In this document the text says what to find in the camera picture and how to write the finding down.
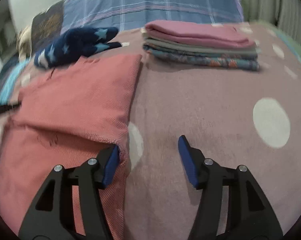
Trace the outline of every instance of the folded fabric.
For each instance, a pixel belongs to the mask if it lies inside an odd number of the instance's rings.
[[[14,233],[55,165],[79,166],[116,144],[120,164],[100,195],[114,239],[123,239],[128,114],[140,59],[80,58],[20,91],[22,106],[6,125],[0,159],[0,215]],[[85,234],[78,188],[73,190],[73,207],[76,231]]]
[[[255,55],[251,56],[245,56],[245,55],[230,55],[228,53],[199,53],[199,52],[190,52],[190,51],[184,51],[184,50],[179,50],[179,49],[169,49],[169,48],[164,48],[161,46],[157,46],[151,43],[145,43],[149,47],[160,50],[160,51],[165,51],[173,54],[181,54],[181,55],[188,55],[188,56],[198,56],[198,57],[223,57],[223,58],[237,58],[237,59],[244,59],[244,60],[257,60],[257,53]]]
[[[255,45],[254,41],[228,25],[156,20],[147,23],[145,29],[155,38],[188,45],[229,49],[250,48]]]
[[[208,67],[236,68],[242,70],[257,71],[258,62],[252,60],[232,59],[232,58],[209,58],[188,56],[182,54],[169,53],[153,49],[147,45],[143,45],[143,49],[157,58],[171,60],[175,62],[188,63],[193,65],[205,65]]]
[[[107,43],[117,33],[115,27],[70,29],[44,50],[36,52],[34,65],[48,69],[76,62],[81,56],[90,57],[107,49],[121,47],[119,42]]]
[[[200,46],[190,46],[180,43],[173,43],[173,42],[166,42],[165,40],[155,40],[151,38],[144,39],[147,44],[152,44],[168,49],[176,49],[188,52],[198,52],[198,53],[221,53],[221,54],[228,54],[228,55],[245,55],[256,57],[257,50],[256,47],[252,47],[250,49],[214,49],[208,47],[200,47]]]

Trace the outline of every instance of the polka dot bedsheet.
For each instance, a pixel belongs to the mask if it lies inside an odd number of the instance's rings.
[[[129,118],[124,239],[187,239],[201,191],[183,169],[177,147],[182,134],[222,166],[247,165],[284,233],[301,215],[301,59],[263,25],[231,25],[259,45],[260,71],[164,62],[143,51],[140,29],[113,40],[126,46],[94,56],[143,55]],[[29,64],[12,100],[24,76],[39,74]],[[225,231],[227,197],[224,190],[219,233]]]

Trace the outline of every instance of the folded towel stack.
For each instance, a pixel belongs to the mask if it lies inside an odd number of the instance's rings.
[[[228,25],[156,20],[143,29],[143,49],[155,57],[209,67],[257,71],[256,44]]]

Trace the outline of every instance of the star pattern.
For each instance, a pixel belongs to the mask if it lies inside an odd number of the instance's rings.
[[[95,53],[99,53],[99,52],[102,52],[104,50],[107,50],[109,48],[108,45],[106,44],[103,44],[103,43],[98,43],[97,45],[95,45],[94,47],[97,48],[96,52]]]
[[[37,58],[37,65],[39,66],[41,64],[41,55],[42,55],[43,51],[41,53],[39,53],[38,58]]]
[[[50,51],[47,53],[47,56],[49,57],[49,61],[50,61],[51,63],[53,63],[53,62],[56,61],[56,58],[55,58],[55,56],[54,56],[54,50],[55,50],[54,44],[52,44],[52,47],[51,47]]]
[[[106,39],[107,35],[107,29],[101,29],[99,28],[97,32],[95,32],[95,35],[98,36],[98,41],[101,39]]]
[[[67,44],[64,44],[64,47],[62,48],[64,54],[67,54],[67,53],[68,53],[68,48],[69,48],[69,47],[70,47],[70,46],[68,46]]]

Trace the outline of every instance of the blue gripper pad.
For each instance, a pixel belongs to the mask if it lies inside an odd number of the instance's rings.
[[[192,159],[191,153],[189,151],[189,144],[184,135],[180,136],[178,139],[178,151],[183,162],[187,177],[189,182],[193,185],[194,188],[198,187],[198,178],[197,178],[197,168]]]
[[[113,181],[113,177],[116,171],[116,168],[120,162],[120,157],[119,157],[119,149],[118,146],[116,145],[105,165],[105,169],[104,169],[104,178],[102,181],[102,184],[107,187],[108,185],[110,185]]]

